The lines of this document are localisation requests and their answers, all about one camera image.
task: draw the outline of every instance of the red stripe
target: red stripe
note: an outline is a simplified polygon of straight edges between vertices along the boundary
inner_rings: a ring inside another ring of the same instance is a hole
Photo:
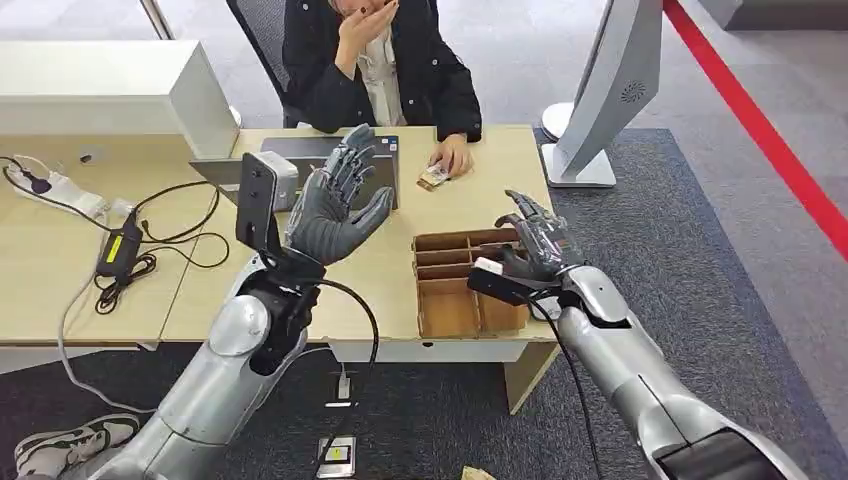
[[[836,250],[848,260],[848,220],[792,153],[789,145],[777,133],[748,92],[742,88],[739,80],[733,76],[733,72],[698,30],[678,0],[664,0],[663,9],[704,73],[748,131],[748,135],[760,147],[778,175],[783,178]]]

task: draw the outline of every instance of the shoe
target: shoe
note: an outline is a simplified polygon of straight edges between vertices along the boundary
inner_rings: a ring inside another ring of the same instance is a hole
[[[106,415],[64,432],[38,433],[15,448],[19,475],[58,477],[68,467],[82,463],[107,448],[120,447],[139,430],[135,415]]]

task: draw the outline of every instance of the woman's hand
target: woman's hand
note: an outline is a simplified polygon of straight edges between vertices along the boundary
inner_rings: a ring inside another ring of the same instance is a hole
[[[353,79],[356,59],[369,42],[377,38],[391,25],[398,9],[398,0],[392,0],[380,10],[370,13],[365,7],[345,18],[339,27],[339,49],[336,51],[336,66],[348,78]]]
[[[436,147],[430,156],[429,166],[439,164],[448,172],[450,178],[465,174],[474,166],[471,150],[464,133],[454,133]]]

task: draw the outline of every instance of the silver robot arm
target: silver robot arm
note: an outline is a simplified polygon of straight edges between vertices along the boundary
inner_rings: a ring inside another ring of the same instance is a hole
[[[507,250],[502,272],[472,272],[469,287],[513,304],[557,298],[562,313],[554,321],[562,344],[624,420],[652,478],[807,478],[777,445],[732,422],[680,382],[609,277],[568,258],[564,219],[525,195],[507,195],[524,218],[510,214],[496,225],[516,228],[527,258]]]
[[[601,270],[561,274],[557,329],[615,407],[658,479],[806,479],[777,445],[698,399]]]
[[[278,182],[296,181],[277,178],[267,155],[245,154],[236,236],[257,254],[236,279],[209,338],[156,413],[90,479],[209,478],[214,461],[303,351],[324,267],[348,256],[389,215],[393,195],[387,187],[363,210],[350,212],[373,168],[374,141],[367,125],[357,127],[324,167],[312,172],[282,243],[274,198]],[[286,192],[290,198],[294,194]]]

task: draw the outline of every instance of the black cable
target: black cable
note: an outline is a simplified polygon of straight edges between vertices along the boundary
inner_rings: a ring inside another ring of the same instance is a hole
[[[187,243],[195,239],[200,239],[201,237],[216,237],[219,238],[222,242],[224,242],[224,248],[226,249],[224,252],[224,256],[215,263],[203,264],[192,260],[191,257],[183,253],[183,251],[179,248],[171,246],[180,243]],[[197,235],[193,235],[180,241],[174,241],[170,242],[170,244],[151,248],[150,250],[144,251],[141,255],[138,256],[138,258],[136,258],[136,263],[133,267],[133,271],[129,275],[127,275],[126,278],[115,279],[109,285],[103,286],[100,285],[100,283],[98,282],[98,279],[101,277],[99,275],[96,275],[94,277],[94,285],[100,289],[100,297],[98,297],[97,303],[95,303],[94,305],[94,310],[100,315],[108,315],[112,313],[115,308],[117,308],[118,301],[120,300],[121,294],[124,292],[124,290],[129,288],[129,286],[132,285],[133,282],[141,279],[145,275],[148,275],[154,270],[156,270],[156,262],[158,261],[158,258],[156,257],[156,255],[153,255],[153,252],[160,250],[172,250],[174,252],[177,252],[180,256],[186,259],[188,263],[203,269],[218,267],[224,262],[226,262],[228,258],[230,258],[230,242],[228,242],[223,235],[215,232],[198,233]]]
[[[368,303],[362,297],[360,297],[358,293],[356,293],[347,285],[334,282],[332,280],[325,280],[323,278],[298,279],[298,283],[303,285],[326,285],[328,287],[333,287],[348,294],[351,298],[356,300],[357,303],[359,303],[363,310],[365,310],[365,314],[368,315],[368,321],[371,322],[371,331],[374,335],[373,341],[371,343],[371,356],[368,358],[368,370],[365,372],[365,378],[362,381],[362,386],[359,388],[359,392],[357,393],[356,398],[351,398],[350,407],[348,408],[347,412],[345,412],[338,425],[336,425],[333,434],[327,441],[327,445],[324,446],[324,449],[321,451],[321,454],[318,455],[315,470],[312,472],[312,476],[309,477],[310,479],[314,479],[318,476],[318,471],[321,469],[323,460],[324,458],[326,458],[327,452],[330,451],[330,447],[332,447],[333,442],[336,440],[336,437],[341,435],[342,432],[344,432],[345,429],[348,428],[350,419],[353,416],[353,410],[359,406],[359,401],[365,397],[365,391],[368,388],[369,382],[371,381],[371,373],[374,371],[374,364],[377,362],[377,349],[380,347],[380,328],[377,326],[377,318],[374,316],[374,312],[371,311],[371,307],[368,306]]]
[[[532,296],[527,297],[527,304],[528,306],[532,305],[533,307],[536,307],[537,310],[542,312],[542,315],[544,315],[545,320],[548,321],[548,325],[551,326],[551,330],[553,330],[554,335],[557,337],[559,348],[565,356],[565,361],[568,363],[569,370],[571,370],[571,376],[574,377],[574,384],[577,386],[577,396],[580,399],[580,407],[583,409],[583,420],[586,423],[586,434],[589,438],[589,449],[592,451],[592,460],[595,463],[595,473],[598,475],[598,480],[603,480],[604,476],[601,473],[601,461],[598,456],[598,446],[595,443],[595,433],[592,428],[592,417],[589,415],[589,407],[586,405],[586,393],[583,391],[583,384],[580,382],[580,377],[577,376],[577,368],[574,366],[574,360],[571,358],[571,354],[568,353],[568,349],[565,348],[565,344],[559,336],[559,330],[547,310],[539,305],[539,302],[533,299]]]
[[[99,313],[100,315],[108,315],[115,311],[115,308],[118,306],[118,300],[121,297],[121,293],[124,292],[130,285],[133,284],[136,280],[144,277],[145,275],[156,270],[156,256],[148,255],[143,253],[138,256],[135,261],[135,266],[133,267],[132,272],[129,273],[123,279],[116,279],[109,285],[105,287],[100,285],[97,281],[101,278],[99,275],[95,275],[94,277],[94,286],[100,289],[100,296],[97,298],[97,302],[94,304],[94,311]]]
[[[135,207],[133,207],[132,213],[137,214],[141,210],[142,207],[144,207],[146,204],[152,202],[153,200],[156,200],[157,198],[161,197],[162,195],[173,192],[175,190],[181,190],[183,188],[190,188],[190,187],[197,187],[197,186],[200,186],[200,185],[212,185],[212,184],[204,180],[204,181],[199,181],[199,182],[183,183],[183,184],[180,184],[180,185],[175,185],[173,187],[166,188],[165,190],[159,191],[159,192],[143,199],[142,201],[138,202],[138,204]],[[176,233],[174,235],[171,235],[171,236],[165,237],[165,238],[157,238],[153,234],[151,234],[150,233],[150,222],[148,222],[147,220],[142,220],[141,221],[141,229],[142,229],[142,231],[144,231],[145,235],[150,237],[150,240],[142,240],[141,243],[160,243],[160,244],[166,244],[166,245],[168,245],[168,244],[173,245],[173,244],[177,244],[177,243],[182,243],[182,240],[180,240],[180,237],[184,237],[186,235],[194,233],[197,230],[199,230],[200,228],[202,228],[204,225],[206,225],[206,223],[209,221],[209,219],[212,218],[212,215],[215,214],[215,211],[218,210],[218,204],[220,203],[220,201],[221,201],[221,192],[220,192],[220,190],[215,188],[215,196],[212,198],[212,206],[209,208],[209,211],[206,212],[206,215],[204,215],[203,218],[201,218],[199,222],[194,224],[194,226],[192,226],[192,227],[190,227],[186,230],[183,230],[182,232]]]
[[[8,160],[8,161],[12,162],[12,163],[13,163],[16,167],[18,167],[19,169],[24,170],[24,166],[23,166],[23,165],[21,165],[21,162],[19,162],[19,161],[15,160],[15,159],[14,159],[14,158],[12,158],[12,157],[7,157],[7,156],[5,156],[5,155],[0,155],[0,159]]]

